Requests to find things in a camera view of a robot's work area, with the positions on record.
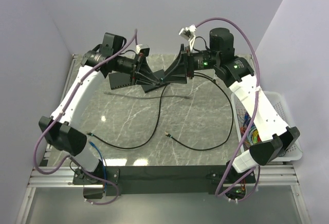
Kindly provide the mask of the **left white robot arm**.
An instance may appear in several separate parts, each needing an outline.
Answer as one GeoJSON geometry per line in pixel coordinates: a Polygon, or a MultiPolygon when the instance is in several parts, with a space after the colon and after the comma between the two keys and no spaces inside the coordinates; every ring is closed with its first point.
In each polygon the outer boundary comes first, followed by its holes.
{"type": "Polygon", "coordinates": [[[85,178],[92,184],[103,179],[103,162],[93,155],[86,134],[79,131],[80,119],[88,102],[99,85],[112,71],[131,74],[134,84],[155,85],[157,79],[144,64],[146,56],[141,45],[137,45],[135,59],[125,58],[122,53],[137,42],[137,33],[130,40],[123,36],[105,33],[103,42],[84,54],[76,79],[60,105],[49,117],[42,116],[39,127],[42,140],[66,156],[85,172],[85,178]]]}

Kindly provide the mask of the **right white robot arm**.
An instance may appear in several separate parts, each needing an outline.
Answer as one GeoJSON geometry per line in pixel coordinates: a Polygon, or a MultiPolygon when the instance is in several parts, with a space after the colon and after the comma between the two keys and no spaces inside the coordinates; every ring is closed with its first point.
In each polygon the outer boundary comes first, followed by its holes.
{"type": "Polygon", "coordinates": [[[235,55],[234,37],[229,29],[210,30],[209,48],[200,52],[192,52],[195,31],[193,25],[180,30],[180,36],[188,40],[189,46],[181,47],[179,55],[165,71],[162,82],[186,83],[188,78],[194,77],[196,70],[213,69],[254,118],[251,124],[257,128],[260,141],[235,157],[232,166],[226,169],[228,180],[238,182],[247,170],[266,165],[290,149],[300,132],[297,127],[289,127],[276,112],[247,60],[235,55]]]}

